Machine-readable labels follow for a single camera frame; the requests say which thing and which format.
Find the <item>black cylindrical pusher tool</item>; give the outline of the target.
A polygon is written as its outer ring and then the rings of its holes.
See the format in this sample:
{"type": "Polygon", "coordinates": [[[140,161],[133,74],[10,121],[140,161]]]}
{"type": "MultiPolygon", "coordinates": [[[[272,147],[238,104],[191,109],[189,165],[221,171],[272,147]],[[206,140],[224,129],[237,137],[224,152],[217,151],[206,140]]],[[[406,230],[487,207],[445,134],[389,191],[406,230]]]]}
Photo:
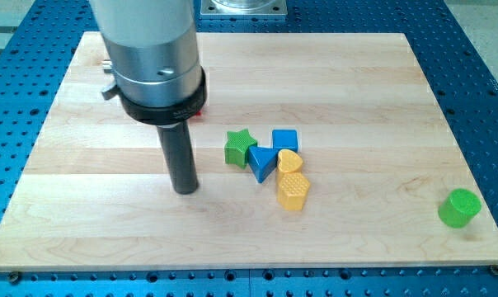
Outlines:
{"type": "Polygon", "coordinates": [[[182,195],[195,192],[199,181],[187,123],[158,126],[157,133],[174,191],[182,195]]]}

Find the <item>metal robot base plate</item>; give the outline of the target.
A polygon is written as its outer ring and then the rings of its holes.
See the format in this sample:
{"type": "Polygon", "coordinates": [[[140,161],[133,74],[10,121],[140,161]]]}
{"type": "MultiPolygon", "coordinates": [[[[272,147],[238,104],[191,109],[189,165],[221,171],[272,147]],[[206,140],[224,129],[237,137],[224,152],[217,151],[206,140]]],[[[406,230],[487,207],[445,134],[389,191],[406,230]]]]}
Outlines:
{"type": "Polygon", "coordinates": [[[285,17],[286,0],[202,0],[203,17],[285,17]]]}

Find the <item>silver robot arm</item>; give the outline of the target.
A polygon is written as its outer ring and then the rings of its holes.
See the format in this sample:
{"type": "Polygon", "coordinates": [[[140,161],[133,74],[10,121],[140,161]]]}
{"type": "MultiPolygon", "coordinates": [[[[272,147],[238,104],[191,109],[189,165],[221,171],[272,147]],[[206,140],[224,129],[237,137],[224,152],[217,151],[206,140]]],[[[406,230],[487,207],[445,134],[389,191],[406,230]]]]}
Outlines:
{"type": "Polygon", "coordinates": [[[187,121],[204,106],[194,5],[185,0],[91,0],[110,57],[113,83],[125,113],[157,128],[175,192],[199,186],[187,121]]]}

